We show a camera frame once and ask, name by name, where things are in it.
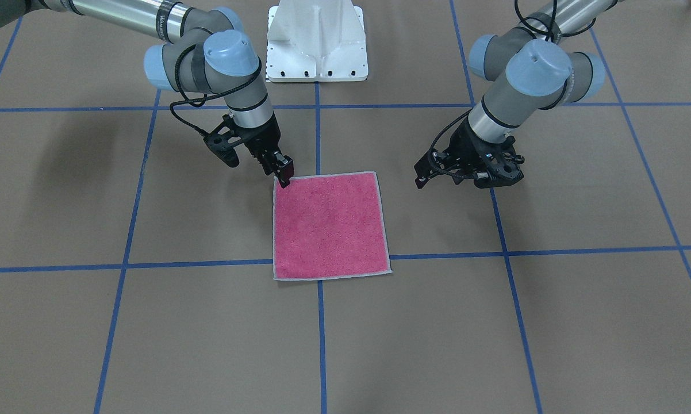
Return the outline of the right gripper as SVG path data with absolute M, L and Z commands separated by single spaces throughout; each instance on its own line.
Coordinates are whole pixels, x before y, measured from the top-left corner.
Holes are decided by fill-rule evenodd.
M 279 149 L 281 132 L 274 114 L 256 128 L 239 126 L 239 136 L 246 140 L 246 149 L 261 163 L 266 175 L 275 174 L 283 189 L 290 185 L 295 174 L 294 162 Z

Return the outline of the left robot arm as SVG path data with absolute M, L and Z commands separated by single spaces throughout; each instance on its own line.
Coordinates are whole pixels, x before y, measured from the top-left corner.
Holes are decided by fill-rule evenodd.
M 449 144 L 431 144 L 414 165 L 416 186 L 440 175 L 454 183 L 471 180 L 480 189 L 512 186 L 524 177 L 524 157 L 514 131 L 538 110 L 582 101 L 600 91 L 606 78 L 601 59 L 568 53 L 561 41 L 586 32 L 615 1 L 553 1 L 524 16 L 503 35 L 482 35 L 469 52 L 469 68 L 491 82 L 470 110 L 448 124 Z

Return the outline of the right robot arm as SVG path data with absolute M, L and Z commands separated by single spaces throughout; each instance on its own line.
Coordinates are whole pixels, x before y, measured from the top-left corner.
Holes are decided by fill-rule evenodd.
M 144 57 L 152 86 L 175 91 L 169 105 L 200 108 L 222 99 L 228 113 L 211 131 L 193 125 L 208 149 L 228 167 L 237 167 L 236 148 L 243 145 L 265 175 L 281 187 L 294 175 L 293 160 L 279 148 L 281 132 L 265 86 L 265 67 L 235 11 L 209 11 L 182 1 L 0 1 L 0 29 L 38 10 L 70 12 L 151 35 L 161 44 Z

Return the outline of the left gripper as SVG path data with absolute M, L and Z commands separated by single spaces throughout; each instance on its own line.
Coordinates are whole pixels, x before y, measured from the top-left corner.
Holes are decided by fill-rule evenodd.
M 449 175 L 456 185 L 466 180 L 473 180 L 477 166 L 477 153 L 472 144 L 475 134 L 464 120 L 449 140 L 448 147 L 442 152 L 432 149 L 432 156 L 422 156 L 414 165 L 417 189 L 422 189 L 435 176 Z

